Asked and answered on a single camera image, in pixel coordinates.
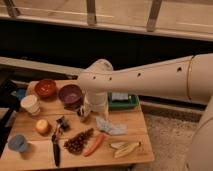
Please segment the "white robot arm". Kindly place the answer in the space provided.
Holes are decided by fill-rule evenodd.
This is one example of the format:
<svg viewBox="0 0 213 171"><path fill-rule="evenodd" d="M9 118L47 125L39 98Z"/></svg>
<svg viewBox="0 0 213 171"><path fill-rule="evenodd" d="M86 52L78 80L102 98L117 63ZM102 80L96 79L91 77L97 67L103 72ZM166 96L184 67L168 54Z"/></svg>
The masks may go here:
<svg viewBox="0 0 213 171"><path fill-rule="evenodd" d="M99 59L78 76L90 106L105 92L128 92L206 107L194 133L183 171L213 171L213 53L115 71Z"/></svg>

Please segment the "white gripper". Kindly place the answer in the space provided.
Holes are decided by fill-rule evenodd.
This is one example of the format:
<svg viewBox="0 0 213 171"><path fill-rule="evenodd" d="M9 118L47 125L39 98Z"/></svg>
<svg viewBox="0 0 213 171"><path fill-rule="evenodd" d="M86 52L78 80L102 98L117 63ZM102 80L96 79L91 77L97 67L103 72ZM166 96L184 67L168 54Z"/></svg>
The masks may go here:
<svg viewBox="0 0 213 171"><path fill-rule="evenodd" d="M87 117L91 112L96 112L107 120L109 116L108 94L87 92L84 97L83 111L84 117Z"/></svg>

